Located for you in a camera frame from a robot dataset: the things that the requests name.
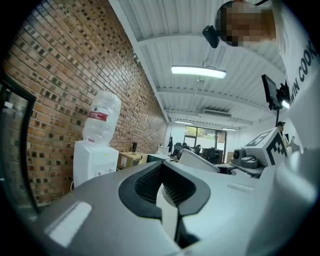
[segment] air conditioner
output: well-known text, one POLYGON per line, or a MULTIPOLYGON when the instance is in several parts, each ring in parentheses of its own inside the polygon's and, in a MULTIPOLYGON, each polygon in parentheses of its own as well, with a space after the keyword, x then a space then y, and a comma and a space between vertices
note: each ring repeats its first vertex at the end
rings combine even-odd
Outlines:
POLYGON ((211 110, 211 109, 204 109, 203 114, 211 115, 211 116, 218 116, 218 117, 225 117, 225 118, 231 117, 231 114, 229 114, 228 112, 211 110))

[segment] window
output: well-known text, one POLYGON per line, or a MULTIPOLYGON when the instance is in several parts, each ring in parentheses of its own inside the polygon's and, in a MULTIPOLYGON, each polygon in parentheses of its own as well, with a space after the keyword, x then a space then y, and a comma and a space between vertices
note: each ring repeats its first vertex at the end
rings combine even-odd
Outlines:
POLYGON ((226 154, 226 131, 185 126, 184 141, 189 147, 201 145, 202 149, 215 148, 226 154))

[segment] ceiling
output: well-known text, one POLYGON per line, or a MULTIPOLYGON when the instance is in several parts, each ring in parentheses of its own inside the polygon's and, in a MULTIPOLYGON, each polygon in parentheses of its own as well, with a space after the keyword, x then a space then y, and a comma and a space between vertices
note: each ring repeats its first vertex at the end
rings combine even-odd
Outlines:
POLYGON ((261 75, 277 85, 285 79, 276 43, 231 47, 220 41, 213 49, 202 35, 227 1, 110 0, 170 122, 241 129, 275 114, 268 109, 261 75), (172 65, 212 66, 227 75, 202 76, 199 82, 196 75, 172 74, 172 65), (231 118, 203 115, 203 109, 231 118))

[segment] fluorescent light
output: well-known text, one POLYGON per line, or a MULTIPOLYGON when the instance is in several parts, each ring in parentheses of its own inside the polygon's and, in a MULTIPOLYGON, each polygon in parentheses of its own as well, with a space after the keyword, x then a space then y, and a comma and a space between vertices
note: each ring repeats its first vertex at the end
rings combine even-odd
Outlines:
POLYGON ((222 130, 225 130, 225 131, 237 131, 237 129, 231 129, 231 128, 222 128, 222 130))
POLYGON ((284 106, 286 109, 290 108, 289 103, 284 100, 282 101, 282 106, 284 106))
POLYGON ((221 79, 225 78, 227 74, 224 70, 201 66, 172 66, 171 71, 172 74, 198 75, 221 79))
POLYGON ((193 122, 180 122, 180 121, 174 121, 175 123, 179 123, 179 124, 186 124, 186 125, 193 125, 193 122))

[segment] brick wall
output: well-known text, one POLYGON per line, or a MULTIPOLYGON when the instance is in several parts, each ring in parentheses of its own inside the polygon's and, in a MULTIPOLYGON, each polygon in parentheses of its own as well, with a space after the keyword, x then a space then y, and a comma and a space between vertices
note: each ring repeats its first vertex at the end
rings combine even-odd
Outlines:
POLYGON ((27 162, 38 204, 70 190, 75 141, 99 90, 121 99, 110 146, 154 153, 166 120, 117 16, 107 0, 48 0, 26 19, 3 63, 36 96, 27 162))

